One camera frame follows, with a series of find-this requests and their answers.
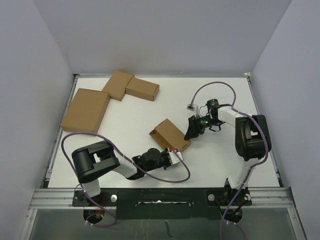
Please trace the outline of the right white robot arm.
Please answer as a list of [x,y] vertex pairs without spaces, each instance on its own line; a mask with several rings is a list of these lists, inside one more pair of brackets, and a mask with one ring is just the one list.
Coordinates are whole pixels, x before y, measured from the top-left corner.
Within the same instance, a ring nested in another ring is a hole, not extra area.
[[238,189],[247,187],[253,168],[271,151],[272,144],[266,117],[262,114],[240,113],[231,104],[219,104],[217,99],[208,100],[205,106],[207,113],[201,116],[197,105],[193,103],[187,105],[186,108],[194,115],[188,118],[184,139],[197,138],[203,135],[206,129],[213,132],[213,127],[218,127],[219,132],[223,124],[234,127],[235,150],[243,160],[226,179],[230,187],[222,192],[223,200],[232,205],[241,197]]

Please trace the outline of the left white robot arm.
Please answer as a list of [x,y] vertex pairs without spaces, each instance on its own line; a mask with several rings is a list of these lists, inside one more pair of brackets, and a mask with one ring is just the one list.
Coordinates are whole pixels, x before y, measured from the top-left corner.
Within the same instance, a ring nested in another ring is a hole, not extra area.
[[180,155],[168,148],[162,152],[150,148],[142,155],[133,157],[130,163],[106,141],[78,148],[71,154],[77,179],[85,192],[83,198],[91,206],[97,205],[102,199],[101,176],[114,171],[127,180],[137,180],[143,178],[146,172],[167,169],[179,163]]

